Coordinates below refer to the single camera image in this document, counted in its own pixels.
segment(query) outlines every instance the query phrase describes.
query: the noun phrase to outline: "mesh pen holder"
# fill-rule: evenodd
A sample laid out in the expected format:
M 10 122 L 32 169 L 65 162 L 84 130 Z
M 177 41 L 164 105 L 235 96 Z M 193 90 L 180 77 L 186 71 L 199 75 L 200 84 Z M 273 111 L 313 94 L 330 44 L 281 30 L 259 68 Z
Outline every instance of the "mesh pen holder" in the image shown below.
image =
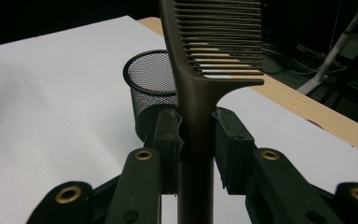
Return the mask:
M 156 130 L 158 113 L 176 107 L 175 85 L 167 50 L 151 50 L 131 58 L 123 77 L 131 87 L 135 131 L 144 141 Z

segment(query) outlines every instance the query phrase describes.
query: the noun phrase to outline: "black comb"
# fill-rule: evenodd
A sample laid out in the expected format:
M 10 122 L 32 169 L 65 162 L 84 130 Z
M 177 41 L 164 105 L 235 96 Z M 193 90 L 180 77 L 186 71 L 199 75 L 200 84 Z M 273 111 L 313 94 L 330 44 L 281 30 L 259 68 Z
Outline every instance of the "black comb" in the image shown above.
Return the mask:
M 213 223 L 212 113 L 228 92 L 264 83 L 261 78 L 247 77 L 263 75 L 260 3 L 159 3 L 177 110 L 183 118 L 180 135 L 186 142 L 179 163 L 178 223 Z

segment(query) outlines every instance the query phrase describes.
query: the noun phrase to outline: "black plastic part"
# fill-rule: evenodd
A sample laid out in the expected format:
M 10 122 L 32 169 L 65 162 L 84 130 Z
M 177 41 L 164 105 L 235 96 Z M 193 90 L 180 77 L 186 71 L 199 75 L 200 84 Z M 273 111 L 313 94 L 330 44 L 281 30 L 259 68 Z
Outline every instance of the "black plastic part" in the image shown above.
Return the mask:
M 256 150 L 251 169 L 272 211 L 273 223 L 343 223 L 281 152 Z
M 181 121 L 176 109 L 162 109 L 154 135 L 148 135 L 145 141 L 145 147 L 156 149 L 161 157 L 162 194 L 177 194 L 178 154 L 183 145 L 179 136 Z
M 27 224 L 86 224 L 94 215 L 92 187 L 66 182 L 52 189 L 33 211 Z
M 263 197 L 246 196 L 246 210 L 252 224 L 272 224 L 274 217 Z
M 215 121 L 215 153 L 223 187 L 228 194 L 245 195 L 248 189 L 247 161 L 256 150 L 255 139 L 231 110 L 218 107 Z
M 334 202 L 345 223 L 358 223 L 358 183 L 339 184 Z
M 135 131 L 139 139 L 145 142 L 147 137 L 153 135 L 156 131 L 159 112 L 167 107 L 171 109 L 176 108 L 175 105 L 167 104 L 151 105 L 139 114 L 139 116 L 135 119 Z
M 152 148 L 129 154 L 104 223 L 160 223 L 160 156 Z
M 95 204 L 95 213 L 92 219 L 92 224 L 104 223 L 107 213 L 109 211 L 109 204 L 112 201 L 113 195 L 118 184 L 120 176 L 107 181 L 102 184 L 100 187 L 94 189 L 94 204 Z

